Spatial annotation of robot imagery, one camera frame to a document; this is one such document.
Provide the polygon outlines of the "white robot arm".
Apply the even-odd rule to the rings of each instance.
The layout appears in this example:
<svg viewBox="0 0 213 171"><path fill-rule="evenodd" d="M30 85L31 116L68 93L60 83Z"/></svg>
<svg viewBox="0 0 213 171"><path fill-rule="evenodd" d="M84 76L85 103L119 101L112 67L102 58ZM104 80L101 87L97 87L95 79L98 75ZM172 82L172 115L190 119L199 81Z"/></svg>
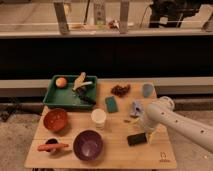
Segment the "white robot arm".
<svg viewBox="0 0 213 171"><path fill-rule="evenodd" d="M168 96L150 102L139 117L140 126L146 133L152 133L162 124L213 153L213 126L181 116L174 108L175 103Z"/></svg>

